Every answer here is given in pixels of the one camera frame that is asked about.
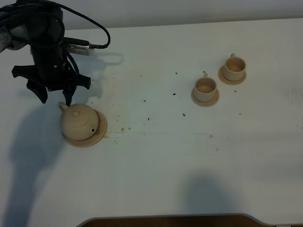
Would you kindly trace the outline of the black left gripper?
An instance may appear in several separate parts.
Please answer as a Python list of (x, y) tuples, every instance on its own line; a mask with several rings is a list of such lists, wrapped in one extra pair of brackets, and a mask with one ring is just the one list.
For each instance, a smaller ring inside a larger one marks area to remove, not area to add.
[(27, 79), (27, 88), (45, 104), (48, 99), (47, 90), (63, 90), (65, 104), (71, 105), (76, 86), (90, 88), (91, 79), (73, 70), (68, 63), (66, 51), (62, 47), (38, 48), (30, 47), (34, 64), (14, 66), (13, 77)]

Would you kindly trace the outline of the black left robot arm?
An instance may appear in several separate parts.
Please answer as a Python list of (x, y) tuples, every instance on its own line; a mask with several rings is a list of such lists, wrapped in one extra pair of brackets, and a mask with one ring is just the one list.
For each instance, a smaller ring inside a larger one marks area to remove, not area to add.
[(79, 73), (64, 34), (63, 11), (49, 1), (18, 0), (0, 9), (0, 50), (29, 45), (34, 64), (14, 66), (12, 75), (27, 79), (27, 88), (42, 103), (48, 92), (61, 90), (70, 106), (76, 88), (91, 85), (91, 79)]

